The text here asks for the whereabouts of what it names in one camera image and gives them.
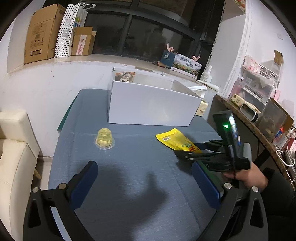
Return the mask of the right hand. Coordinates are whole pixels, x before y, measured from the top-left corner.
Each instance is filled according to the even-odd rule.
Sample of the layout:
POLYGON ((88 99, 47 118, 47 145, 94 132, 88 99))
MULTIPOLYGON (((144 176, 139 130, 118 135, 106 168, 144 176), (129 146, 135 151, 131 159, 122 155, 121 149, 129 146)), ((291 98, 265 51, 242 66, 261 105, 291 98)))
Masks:
POLYGON ((260 169, 251 162, 249 170, 241 170, 238 172, 223 173, 226 178, 242 181, 247 188, 257 187, 260 191, 267 187, 268 179, 260 171, 260 169))

